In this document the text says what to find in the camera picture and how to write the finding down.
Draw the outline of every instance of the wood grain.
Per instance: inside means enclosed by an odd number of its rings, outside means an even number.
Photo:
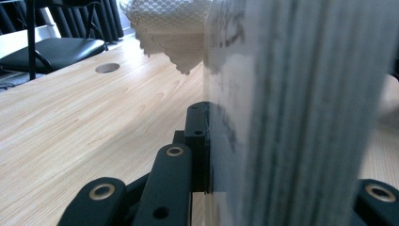
[[[56,225],[91,180],[130,184],[200,101],[201,64],[180,74],[136,41],[1,93],[0,225]]]
[[[376,179],[399,189],[399,83],[388,75],[360,178]]]

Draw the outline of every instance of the black office chair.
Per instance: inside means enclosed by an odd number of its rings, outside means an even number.
[[[0,59],[4,71],[29,73],[30,80],[36,73],[51,73],[83,59],[93,57],[107,49],[103,40],[90,39],[91,29],[102,37],[92,22],[94,5],[101,0],[27,0],[28,46]],[[88,6],[85,38],[50,38],[35,43],[35,9],[46,7],[82,8]]]

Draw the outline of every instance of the stack of paper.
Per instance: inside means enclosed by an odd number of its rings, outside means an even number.
[[[395,0],[214,2],[210,221],[348,223],[398,9]]]

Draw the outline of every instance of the chair seat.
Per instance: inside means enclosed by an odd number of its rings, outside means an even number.
[[[104,51],[104,41],[78,38],[51,38],[37,42],[36,50],[50,62],[54,71],[56,71],[83,59],[100,54]],[[0,66],[5,71],[29,72],[27,47],[1,58]],[[36,72],[51,73],[38,59],[36,59]]]

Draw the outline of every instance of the paper towel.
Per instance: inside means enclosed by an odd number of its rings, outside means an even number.
[[[212,0],[121,0],[147,55],[163,52],[189,74],[203,60],[203,28]]]

